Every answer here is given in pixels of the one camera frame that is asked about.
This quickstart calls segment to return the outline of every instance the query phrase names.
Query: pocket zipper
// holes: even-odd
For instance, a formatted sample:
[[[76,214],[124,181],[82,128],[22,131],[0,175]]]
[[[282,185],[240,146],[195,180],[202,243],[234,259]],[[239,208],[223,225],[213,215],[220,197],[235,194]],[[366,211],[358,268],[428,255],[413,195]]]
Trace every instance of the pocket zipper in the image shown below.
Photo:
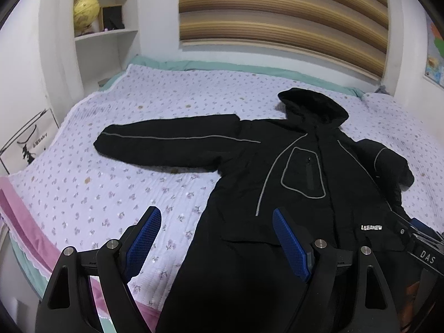
[[[306,177],[307,177],[307,188],[309,190],[314,190],[314,177],[313,177],[313,169],[311,158],[307,159],[306,163]]]

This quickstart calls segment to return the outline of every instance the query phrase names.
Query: bed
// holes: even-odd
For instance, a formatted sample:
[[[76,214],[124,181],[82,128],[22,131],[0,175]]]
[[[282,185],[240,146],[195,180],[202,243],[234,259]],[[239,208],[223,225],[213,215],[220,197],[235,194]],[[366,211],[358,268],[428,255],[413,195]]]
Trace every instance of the bed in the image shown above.
[[[291,76],[278,72],[195,70],[199,66],[192,64],[176,71],[146,65],[130,64],[105,91],[79,102],[49,149],[25,170],[0,178],[0,213],[17,258],[39,294],[65,246],[99,248],[155,205],[162,212],[161,230],[140,275],[128,284],[153,329],[219,176],[113,161],[100,156],[93,142],[109,124],[147,119],[215,113],[236,113],[241,119],[285,118],[277,93],[292,87],[321,92],[342,105],[350,117],[341,129],[354,140],[373,139],[404,156],[415,176],[414,185],[403,192],[405,210],[444,231],[444,150],[389,95],[362,94],[318,79],[288,79]],[[99,315],[106,322],[100,284],[92,284]]]

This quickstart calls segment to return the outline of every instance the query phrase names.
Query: metal screw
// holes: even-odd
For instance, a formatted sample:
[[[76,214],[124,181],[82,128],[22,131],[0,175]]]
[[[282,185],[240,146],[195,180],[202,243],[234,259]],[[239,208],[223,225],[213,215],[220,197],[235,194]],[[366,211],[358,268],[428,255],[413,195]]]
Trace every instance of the metal screw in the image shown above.
[[[361,252],[365,255],[370,255],[372,253],[372,250],[367,246],[363,246],[361,247]]]
[[[109,242],[107,242],[108,249],[114,249],[117,246],[118,246],[118,240],[112,239]]]
[[[63,251],[63,254],[66,255],[66,256],[69,256],[69,255],[71,255],[73,253],[74,253],[74,248],[72,246],[68,246],[68,248],[66,248]]]
[[[317,239],[314,242],[314,244],[315,244],[315,246],[317,246],[318,248],[321,248],[321,249],[323,249],[323,248],[325,248],[327,246],[327,242],[325,240],[322,240],[322,239]]]

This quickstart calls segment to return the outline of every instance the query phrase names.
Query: white logo on jacket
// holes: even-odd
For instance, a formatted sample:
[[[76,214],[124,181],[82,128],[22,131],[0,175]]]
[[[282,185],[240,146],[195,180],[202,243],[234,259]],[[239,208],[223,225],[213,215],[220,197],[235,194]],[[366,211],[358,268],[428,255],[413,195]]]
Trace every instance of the white logo on jacket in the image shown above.
[[[382,226],[361,226],[361,230],[382,230]]]

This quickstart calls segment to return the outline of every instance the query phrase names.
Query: brown zebra blind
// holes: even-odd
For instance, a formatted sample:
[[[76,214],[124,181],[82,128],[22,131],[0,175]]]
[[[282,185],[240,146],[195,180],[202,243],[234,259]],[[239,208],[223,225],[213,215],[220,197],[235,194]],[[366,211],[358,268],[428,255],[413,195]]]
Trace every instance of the brown zebra blind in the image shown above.
[[[185,44],[307,52],[382,77],[387,0],[179,0]]]

